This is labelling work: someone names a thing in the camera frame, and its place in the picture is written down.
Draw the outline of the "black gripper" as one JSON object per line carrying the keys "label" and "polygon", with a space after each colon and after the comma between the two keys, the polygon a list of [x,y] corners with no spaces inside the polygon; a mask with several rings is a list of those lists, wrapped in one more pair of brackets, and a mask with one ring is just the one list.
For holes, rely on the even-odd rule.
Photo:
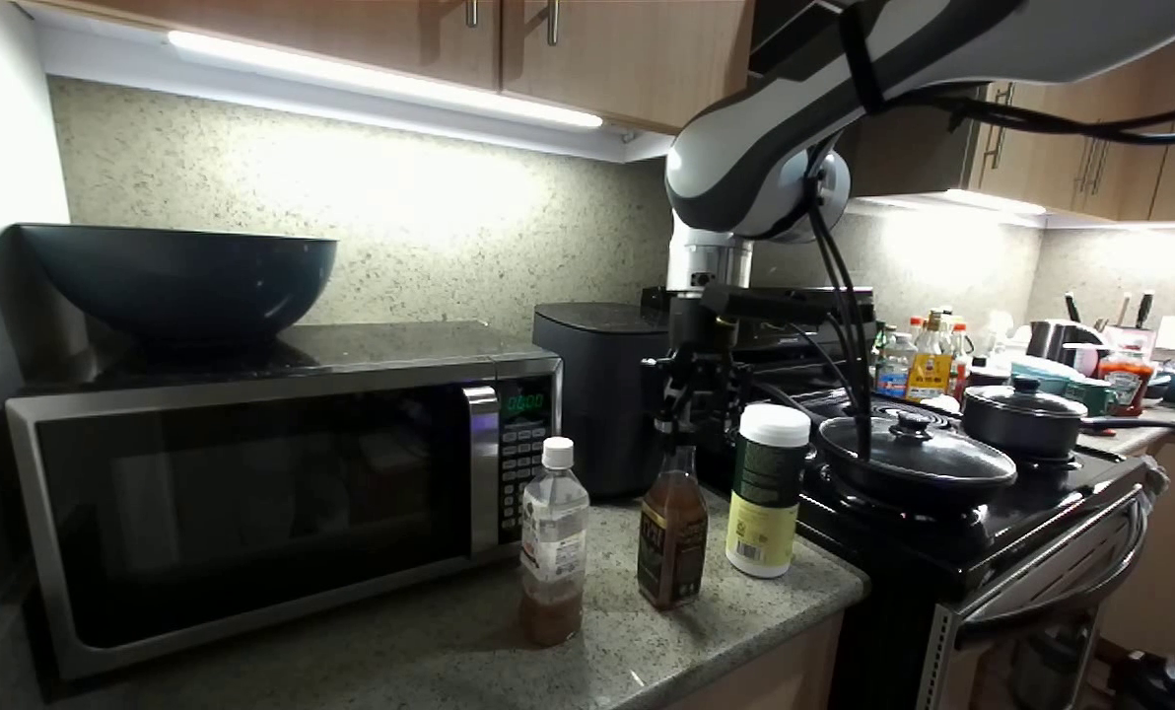
{"label": "black gripper", "polygon": [[669,352],[655,358],[661,399],[655,429],[669,442],[723,442],[732,415],[753,395],[753,374],[739,365],[743,287],[697,285],[669,300]]}

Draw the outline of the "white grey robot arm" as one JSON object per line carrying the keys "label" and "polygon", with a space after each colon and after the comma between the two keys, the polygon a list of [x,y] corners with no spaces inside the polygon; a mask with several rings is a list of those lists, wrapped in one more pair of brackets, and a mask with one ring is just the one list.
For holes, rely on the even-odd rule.
{"label": "white grey robot arm", "polygon": [[725,354],[714,295],[739,294],[750,243],[795,223],[827,231],[825,186],[849,186],[835,135],[896,106],[948,112],[1028,135],[1084,135],[1167,148],[1167,116],[1063,120],[967,98],[991,79],[1075,83],[1108,77],[1175,40],[1175,0],[808,0],[764,12],[753,55],[762,79],[697,112],[668,150],[674,275],[674,391],[661,428],[701,437],[723,415]]}

